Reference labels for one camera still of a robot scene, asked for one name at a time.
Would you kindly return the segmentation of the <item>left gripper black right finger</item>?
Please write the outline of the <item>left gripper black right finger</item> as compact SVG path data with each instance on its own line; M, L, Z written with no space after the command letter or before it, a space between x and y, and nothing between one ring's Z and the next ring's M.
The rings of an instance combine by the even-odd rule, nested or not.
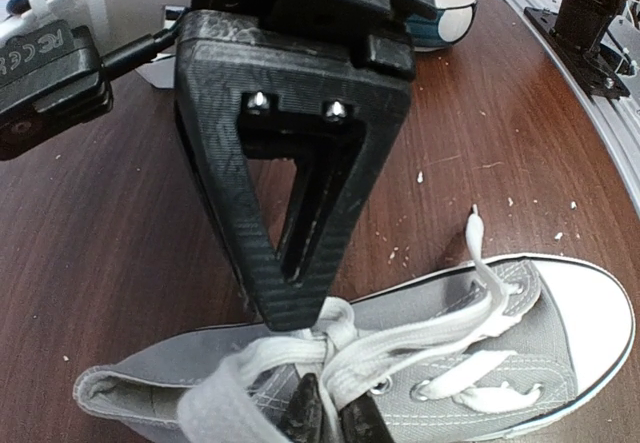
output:
M393 443L378 407L365 393L340 411L340 422L347 443Z

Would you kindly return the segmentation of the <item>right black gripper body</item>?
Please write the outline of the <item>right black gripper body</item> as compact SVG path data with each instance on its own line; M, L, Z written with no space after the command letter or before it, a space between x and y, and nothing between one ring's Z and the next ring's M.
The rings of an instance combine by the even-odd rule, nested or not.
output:
M264 30L344 47L355 66L378 71L414 70L406 21L437 15L436 0L191 0L190 7L254 17Z

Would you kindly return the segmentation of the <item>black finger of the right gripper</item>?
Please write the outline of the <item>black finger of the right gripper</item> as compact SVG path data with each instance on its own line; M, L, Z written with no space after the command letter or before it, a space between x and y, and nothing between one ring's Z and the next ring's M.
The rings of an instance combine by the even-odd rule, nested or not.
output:
M183 20L176 126L249 304L276 332L319 317L411 104L410 39L354 48L199 10Z

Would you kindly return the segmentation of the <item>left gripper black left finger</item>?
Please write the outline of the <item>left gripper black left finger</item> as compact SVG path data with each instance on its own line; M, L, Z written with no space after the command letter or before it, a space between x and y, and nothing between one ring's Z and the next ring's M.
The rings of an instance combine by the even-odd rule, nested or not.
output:
M278 429L295 443L324 441L325 408L320 397L318 378L305 374L280 418Z

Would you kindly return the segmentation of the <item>grey sneaker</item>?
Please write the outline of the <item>grey sneaker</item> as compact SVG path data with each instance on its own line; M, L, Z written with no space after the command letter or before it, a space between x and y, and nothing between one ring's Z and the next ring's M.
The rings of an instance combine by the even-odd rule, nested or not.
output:
M86 413L152 442L291 442L279 429L314 373L323 442L345 442L340 411L369 393L393 442L485 442L542 429L589 402L635 338L631 300L608 271L537 253L484 258L469 215L470 261L349 302L316 323L190 331L88 369Z

